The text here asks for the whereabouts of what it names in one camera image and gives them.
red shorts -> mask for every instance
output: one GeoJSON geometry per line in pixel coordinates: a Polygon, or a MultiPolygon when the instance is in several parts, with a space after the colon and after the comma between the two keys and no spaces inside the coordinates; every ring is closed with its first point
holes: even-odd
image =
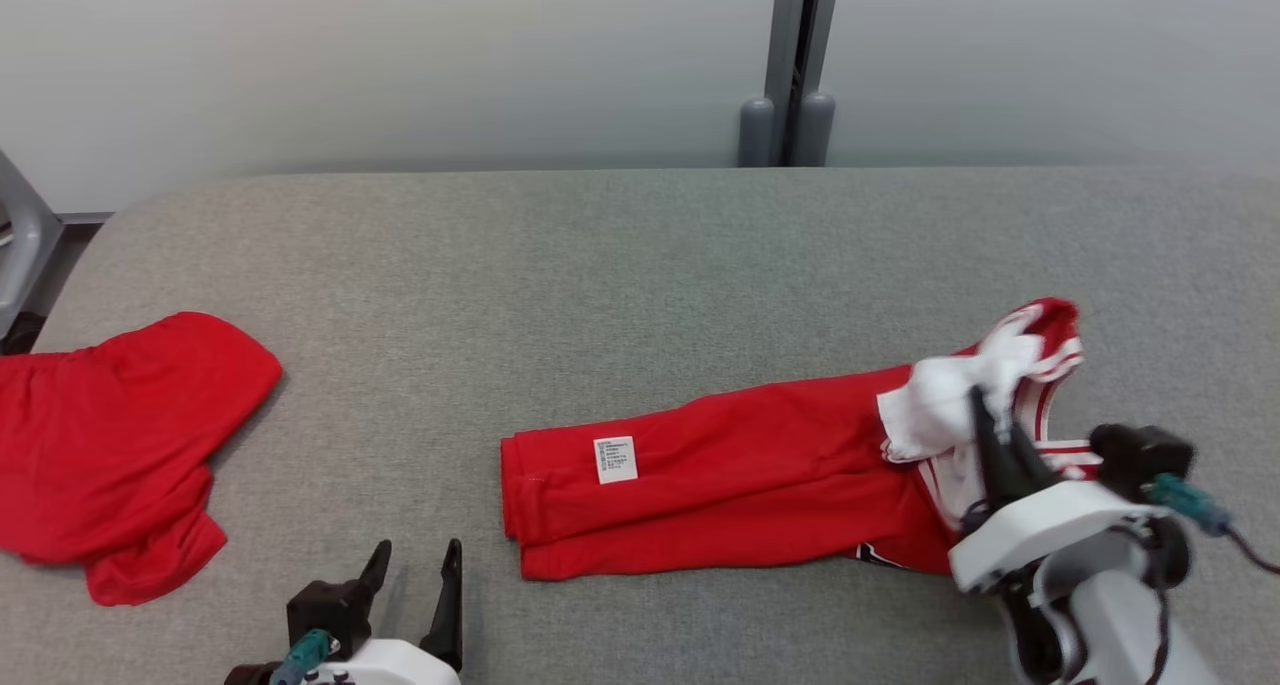
{"type": "Polygon", "coordinates": [[[83,563],[105,606],[178,588],[227,542],[205,461],[279,378],[273,353],[205,312],[0,357],[0,549],[83,563]]]}
{"type": "MultiPolygon", "coordinates": [[[[1074,337],[1075,307],[1039,302],[1074,337]]],[[[521,544],[524,576],[760,567],[833,554],[947,572],[957,534],[920,463],[882,456],[877,396],[905,385],[911,367],[756,385],[503,440],[503,519],[521,544]]]]}

white tag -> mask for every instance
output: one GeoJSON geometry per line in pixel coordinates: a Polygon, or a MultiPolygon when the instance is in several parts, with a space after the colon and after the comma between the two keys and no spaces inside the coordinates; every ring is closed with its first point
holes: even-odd
{"type": "Polygon", "coordinates": [[[639,478],[636,443],[631,435],[595,440],[595,471],[600,476],[602,485],[639,478]]]}

gray fabric surface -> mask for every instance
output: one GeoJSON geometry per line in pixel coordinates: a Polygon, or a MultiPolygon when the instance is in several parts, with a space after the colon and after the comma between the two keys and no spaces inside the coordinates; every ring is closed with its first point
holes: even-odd
{"type": "MultiPolygon", "coordinates": [[[[276,175],[114,216],[40,348],[215,312],[287,376],[215,460],[227,548],[99,608],[0,558],[13,682],[220,682],[279,657],[284,602],[396,543],[378,634],[417,639],[448,538],[470,684],[1011,681],[992,603],[844,560],[524,583],[498,442],[972,342],[1043,294],[1083,307],[1053,435],[1160,424],[1280,556],[1280,184],[1166,170],[276,175]]],[[[1225,682],[1274,681],[1280,580],[1197,538],[1172,604],[1225,682]]]]}

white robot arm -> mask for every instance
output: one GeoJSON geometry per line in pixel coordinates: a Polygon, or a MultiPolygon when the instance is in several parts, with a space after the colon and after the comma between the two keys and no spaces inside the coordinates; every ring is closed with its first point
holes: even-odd
{"type": "Polygon", "coordinates": [[[996,433],[980,389],[970,406],[987,497],[965,516],[951,570],[965,593],[998,599],[1020,680],[1217,684],[1169,617],[1166,589],[1190,565],[1187,538],[1170,511],[1142,502],[1158,472],[1187,475],[1190,446],[1158,429],[1098,426],[1101,481],[1064,480],[1016,421],[996,433]]]}

cable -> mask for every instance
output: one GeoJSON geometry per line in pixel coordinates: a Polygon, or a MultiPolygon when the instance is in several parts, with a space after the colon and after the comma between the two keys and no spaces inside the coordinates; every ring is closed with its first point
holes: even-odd
{"type": "Polygon", "coordinates": [[[1271,575],[1280,575],[1280,565],[1276,565],[1275,562],[1267,562],[1266,560],[1263,560],[1262,556],[1260,556],[1257,551],[1254,551],[1253,547],[1249,545],[1249,542],[1244,539],[1244,535],[1240,535],[1240,531],[1236,530],[1234,526],[1229,525],[1226,528],[1226,536],[1230,538],[1233,543],[1240,547],[1240,552],[1244,553],[1244,557],[1249,558],[1249,562],[1261,567],[1262,570],[1266,570],[1271,575]]]}
{"type": "Polygon", "coordinates": [[[1143,487],[1147,501],[1162,504],[1193,521],[1210,538],[1221,538],[1231,526],[1231,512],[1217,504],[1204,490],[1187,483],[1172,472],[1156,475],[1149,485],[1143,487]]]}
{"type": "MultiPolygon", "coordinates": [[[[1134,533],[1128,528],[1111,528],[1110,531],[1129,538],[1138,544],[1138,548],[1143,549],[1143,552],[1148,552],[1147,539],[1138,533],[1134,533]]],[[[1156,685],[1160,682],[1160,679],[1165,675],[1165,667],[1169,665],[1169,588],[1165,585],[1165,571],[1162,570],[1161,563],[1156,563],[1156,566],[1151,568],[1151,579],[1153,585],[1152,589],[1156,590],[1156,600],[1160,603],[1160,615],[1157,616],[1156,625],[1156,657],[1151,663],[1151,677],[1147,679],[1144,685],[1156,685]]]]}
{"type": "Polygon", "coordinates": [[[1152,568],[1152,579],[1156,581],[1156,599],[1160,600],[1160,625],[1156,645],[1156,662],[1151,666],[1151,677],[1146,685],[1156,685],[1165,675],[1165,666],[1169,665],[1169,590],[1165,588],[1165,574],[1161,567],[1152,568]]]}
{"type": "Polygon", "coordinates": [[[339,643],[333,635],[315,627],[289,648],[284,662],[271,673],[271,685],[301,685],[307,672],[338,652],[339,643]]]}

